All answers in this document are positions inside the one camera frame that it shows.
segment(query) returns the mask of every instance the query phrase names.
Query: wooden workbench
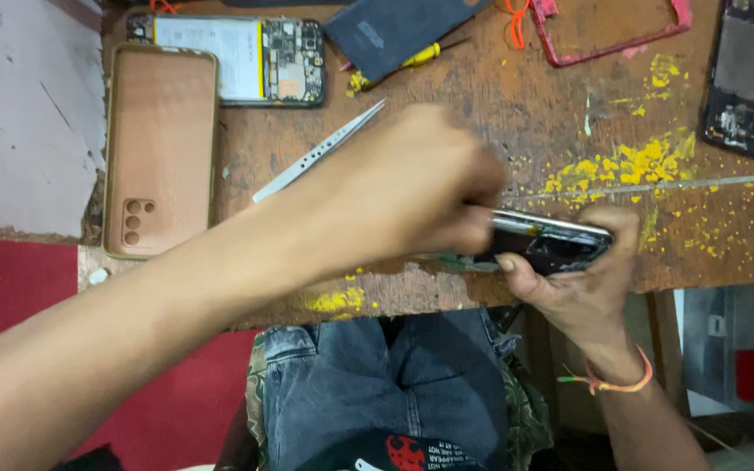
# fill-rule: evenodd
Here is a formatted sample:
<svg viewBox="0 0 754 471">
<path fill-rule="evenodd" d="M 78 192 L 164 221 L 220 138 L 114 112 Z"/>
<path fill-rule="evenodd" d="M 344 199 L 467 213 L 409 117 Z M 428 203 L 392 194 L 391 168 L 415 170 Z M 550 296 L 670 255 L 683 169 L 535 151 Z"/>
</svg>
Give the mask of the wooden workbench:
<svg viewBox="0 0 754 471">
<path fill-rule="evenodd" d="M 629 5 L 612 9 L 617 0 L 601 7 L 570 3 L 559 2 L 560 23 L 549 24 L 563 53 L 672 21 L 668 2 L 635 11 Z M 346 94 L 348 75 L 338 71 L 343 59 L 329 49 L 323 107 L 222 111 L 216 174 L 224 177 L 216 178 L 216 216 L 222 220 L 251 205 L 258 189 L 381 98 L 388 100 L 376 121 L 412 103 L 444 102 L 505 164 L 511 178 L 504 206 L 555 215 L 575 213 L 592 201 L 635 208 L 644 221 L 636 291 L 754 282 L 754 161 L 695 137 L 718 5 L 692 7 L 694 25 L 687 33 L 651 43 L 636 55 L 630 51 L 629 58 L 612 55 L 565 69 L 548 64 L 529 17 L 526 48 L 518 51 L 507 39 L 510 16 L 488 7 L 460 27 L 470 41 L 355 97 Z M 183 12 L 321 21 L 337 9 L 237 10 L 204 1 L 187 4 Z M 121 18 L 105 38 L 106 50 L 123 34 Z M 94 268 L 118 271 L 114 263 L 99 249 L 82 247 L 81 287 Z M 275 324 L 284 314 L 309 321 L 511 301 L 497 274 L 450 273 L 416 259 L 345 275 L 269 306 L 264 318 Z"/>
</svg>

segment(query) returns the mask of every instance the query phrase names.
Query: yellow screwdriver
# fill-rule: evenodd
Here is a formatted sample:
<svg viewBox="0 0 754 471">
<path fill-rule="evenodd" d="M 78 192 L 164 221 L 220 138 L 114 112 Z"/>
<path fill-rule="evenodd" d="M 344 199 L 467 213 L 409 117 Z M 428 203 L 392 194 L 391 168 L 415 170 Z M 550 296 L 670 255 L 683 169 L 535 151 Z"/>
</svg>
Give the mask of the yellow screwdriver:
<svg viewBox="0 0 754 471">
<path fill-rule="evenodd" d="M 430 60 L 435 59 L 439 55 L 441 55 L 441 51 L 452 48 L 453 46 L 457 44 L 461 44 L 464 41 L 467 41 L 470 37 L 467 36 L 465 38 L 457 39 L 456 41 L 452 42 L 444 42 L 443 44 L 438 43 L 432 43 L 425 48 L 421 49 L 420 52 L 415 54 L 413 57 L 410 57 L 409 59 L 406 59 L 403 64 L 401 64 L 400 67 L 397 69 L 405 69 L 406 67 L 417 67 L 418 65 L 424 65 L 425 63 L 429 62 Z M 359 70 L 353 73 L 351 75 L 350 80 L 351 90 L 353 91 L 363 91 L 371 88 L 374 85 L 377 85 L 376 83 L 372 82 L 371 80 L 366 79 L 363 77 L 363 73 Z"/>
</svg>

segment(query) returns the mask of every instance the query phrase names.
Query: jeans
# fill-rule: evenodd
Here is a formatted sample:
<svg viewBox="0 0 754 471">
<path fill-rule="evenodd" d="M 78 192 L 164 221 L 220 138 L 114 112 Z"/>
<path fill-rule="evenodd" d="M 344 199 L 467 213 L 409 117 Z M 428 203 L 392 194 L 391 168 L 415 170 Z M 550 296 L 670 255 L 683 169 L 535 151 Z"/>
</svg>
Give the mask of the jeans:
<svg viewBox="0 0 754 471">
<path fill-rule="evenodd" d="M 330 445 L 382 429 L 447 440 L 505 468 L 501 337 L 484 308 L 407 316 L 387 346 L 376 318 L 273 328 L 264 420 L 272 471 L 295 471 Z"/>
</svg>

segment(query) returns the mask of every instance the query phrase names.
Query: red mat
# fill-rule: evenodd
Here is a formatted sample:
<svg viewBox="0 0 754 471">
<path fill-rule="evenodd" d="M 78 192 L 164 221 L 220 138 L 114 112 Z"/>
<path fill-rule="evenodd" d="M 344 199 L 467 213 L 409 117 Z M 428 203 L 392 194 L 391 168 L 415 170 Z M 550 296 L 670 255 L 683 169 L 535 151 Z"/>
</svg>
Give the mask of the red mat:
<svg viewBox="0 0 754 471">
<path fill-rule="evenodd" d="M 77 247 L 0 241 L 0 332 L 76 293 Z M 254 337 L 216 337 L 124 402 L 77 453 L 110 443 L 128 471 L 213 464 Z"/>
</svg>

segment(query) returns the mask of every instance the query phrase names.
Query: beige phone case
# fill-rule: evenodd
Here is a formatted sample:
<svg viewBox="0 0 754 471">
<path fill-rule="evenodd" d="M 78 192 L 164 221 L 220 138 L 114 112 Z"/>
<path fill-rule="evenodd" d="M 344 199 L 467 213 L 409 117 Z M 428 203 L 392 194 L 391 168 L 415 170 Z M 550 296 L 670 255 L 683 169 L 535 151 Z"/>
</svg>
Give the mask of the beige phone case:
<svg viewBox="0 0 754 471">
<path fill-rule="evenodd" d="M 209 227 L 217 58 L 121 44 L 112 63 L 103 247 L 147 258 Z"/>
</svg>

